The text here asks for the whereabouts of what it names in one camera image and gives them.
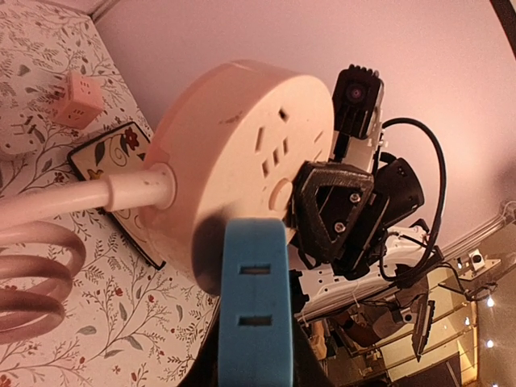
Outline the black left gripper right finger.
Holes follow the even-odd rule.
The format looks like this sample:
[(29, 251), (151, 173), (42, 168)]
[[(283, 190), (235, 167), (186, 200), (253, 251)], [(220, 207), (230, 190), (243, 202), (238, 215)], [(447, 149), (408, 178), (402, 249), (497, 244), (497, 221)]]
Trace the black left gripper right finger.
[(292, 317), (293, 386), (323, 387), (329, 380), (320, 366), (300, 323)]

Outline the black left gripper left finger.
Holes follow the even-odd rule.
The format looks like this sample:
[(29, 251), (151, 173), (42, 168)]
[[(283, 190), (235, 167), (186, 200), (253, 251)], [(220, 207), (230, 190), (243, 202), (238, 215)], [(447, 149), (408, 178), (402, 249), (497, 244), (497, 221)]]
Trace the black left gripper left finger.
[(218, 386), (218, 332), (220, 301), (217, 301), (213, 318), (208, 326), (206, 337), (199, 349), (193, 366), (182, 379), (179, 387)]

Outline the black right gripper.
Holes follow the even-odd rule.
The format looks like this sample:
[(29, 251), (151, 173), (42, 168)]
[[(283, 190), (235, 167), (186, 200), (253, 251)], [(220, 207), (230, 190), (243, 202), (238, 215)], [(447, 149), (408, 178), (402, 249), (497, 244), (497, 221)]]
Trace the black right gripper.
[(387, 231), (424, 203), (408, 162), (381, 157), (377, 173), (348, 164), (307, 161), (294, 181), (288, 224), (300, 261), (329, 264), (336, 276), (365, 276), (380, 258)]

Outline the cyan square plug adapter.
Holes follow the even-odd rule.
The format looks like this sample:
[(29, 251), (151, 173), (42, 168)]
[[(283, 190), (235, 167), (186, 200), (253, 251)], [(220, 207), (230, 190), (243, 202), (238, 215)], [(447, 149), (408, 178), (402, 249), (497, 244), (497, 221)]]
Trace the cyan square plug adapter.
[(223, 245), (218, 383), (291, 386), (293, 333), (285, 226), (235, 218)]

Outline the round pink power socket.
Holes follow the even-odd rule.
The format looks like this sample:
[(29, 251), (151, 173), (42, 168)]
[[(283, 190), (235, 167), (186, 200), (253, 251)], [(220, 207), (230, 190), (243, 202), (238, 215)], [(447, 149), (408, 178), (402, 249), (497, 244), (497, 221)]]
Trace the round pink power socket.
[(219, 295), (227, 222), (284, 218), (301, 166), (329, 156), (333, 119), (317, 77), (254, 60), (201, 75), (161, 119), (144, 160), (168, 165), (176, 182), (169, 207), (139, 212), (153, 250)]

